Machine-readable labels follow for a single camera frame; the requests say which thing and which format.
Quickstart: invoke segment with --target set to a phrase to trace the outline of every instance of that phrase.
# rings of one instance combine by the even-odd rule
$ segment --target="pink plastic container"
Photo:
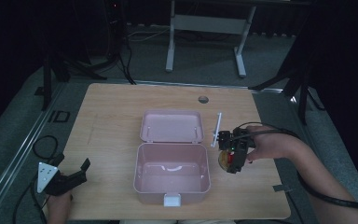
[[[133,186],[142,203],[199,203],[211,187],[200,113],[147,110]]]

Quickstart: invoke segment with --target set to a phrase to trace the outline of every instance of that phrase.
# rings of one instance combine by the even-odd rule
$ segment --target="metal stand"
[[[240,77],[246,77],[245,66],[243,64],[242,52],[246,37],[252,24],[256,7],[251,7],[247,20],[226,19],[214,17],[188,16],[175,14],[175,1],[171,1],[171,26],[170,26],[170,45],[168,46],[167,63],[165,70],[173,70],[173,58],[175,53],[174,33],[175,30],[189,30],[201,32],[216,32],[222,34],[241,35],[240,44],[234,48],[235,59],[237,61],[238,73]]]

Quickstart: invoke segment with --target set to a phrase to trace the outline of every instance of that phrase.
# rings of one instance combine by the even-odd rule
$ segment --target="gray carpet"
[[[164,27],[132,29],[131,32],[161,32],[165,30]],[[181,37],[177,37],[175,61],[171,73],[165,72],[168,47],[166,35],[158,35],[146,40],[145,37],[149,35],[132,35],[130,42],[132,78],[142,84],[165,82],[186,85],[253,86],[276,75],[284,56],[294,41],[293,38],[286,37],[250,36],[243,54],[248,76],[240,78],[237,75],[232,51],[232,48],[239,41],[237,36],[229,36],[221,41],[199,42],[189,41],[192,35],[179,35]],[[130,51],[123,48],[122,55],[126,63],[130,58]],[[101,59],[94,57],[93,61],[98,63]],[[120,68],[122,68],[120,64],[115,66],[113,64],[98,71],[98,73],[108,77],[105,81],[107,83],[126,83]],[[34,96],[36,87],[42,85],[41,70],[30,76],[5,114],[0,118],[0,180],[2,180],[1,174],[10,173],[6,168],[15,154],[27,147],[22,146],[23,143],[25,145],[32,144],[37,137],[51,134],[58,138],[58,150],[64,149],[86,89],[94,81],[89,77],[74,74],[69,83],[58,84],[54,82],[58,94],[55,98],[56,101],[53,102],[49,111],[41,112],[42,98]],[[271,88],[281,89],[284,84],[285,81],[282,81]],[[254,97],[260,117],[264,122],[297,132],[315,149],[315,152],[332,173],[358,199],[358,174],[326,112],[318,111],[314,106],[308,105],[307,121],[309,125],[303,126],[296,116],[296,104],[292,104],[276,91],[263,91],[254,94]],[[53,111],[70,112],[68,122],[48,121]],[[29,134],[35,123],[39,125],[38,132]],[[49,154],[54,147],[50,139],[44,139],[40,143],[43,146],[41,147],[38,144],[38,150],[42,150],[43,153]],[[0,223],[11,222],[15,204],[36,172],[39,159],[32,152],[25,153],[24,157],[26,160],[19,171],[13,174],[15,178],[12,179],[12,183],[8,181],[8,188],[2,190]],[[308,198],[296,181],[294,166],[287,160],[276,160],[276,163],[282,182],[291,190],[289,194],[293,198],[293,201],[288,200],[292,215],[286,221],[300,223],[302,218],[304,223],[317,223]],[[43,196],[38,195],[37,199],[41,203]],[[25,195],[21,202],[17,220],[18,223],[40,223],[39,215],[29,193]],[[70,221],[70,223],[106,223],[106,220]],[[273,223],[273,221],[244,220],[241,223]]]

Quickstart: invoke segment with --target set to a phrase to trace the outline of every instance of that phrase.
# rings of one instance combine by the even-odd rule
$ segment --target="wooden table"
[[[199,102],[200,96],[209,99]],[[147,109],[197,110],[208,150],[211,189],[202,203],[181,207],[142,204],[133,188],[141,122]],[[91,84],[64,150],[62,172],[72,174],[89,158],[88,181],[74,189],[71,219],[251,219],[286,218],[290,208],[274,160],[245,164],[228,174],[211,148],[217,113],[221,129],[232,131],[247,121],[260,121],[250,91],[245,89]]]

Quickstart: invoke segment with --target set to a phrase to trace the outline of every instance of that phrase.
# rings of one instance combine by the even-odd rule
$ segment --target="human arm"
[[[250,133],[268,130],[265,126],[248,126]],[[321,161],[298,138],[283,133],[264,133],[254,136],[255,150],[247,160],[279,159],[290,160],[305,183],[315,191],[332,198],[355,202],[351,194],[330,174]],[[327,203],[309,195],[315,215],[321,223],[358,223],[358,209]]]
[[[71,190],[63,195],[48,195],[48,224],[64,224],[71,211]]]

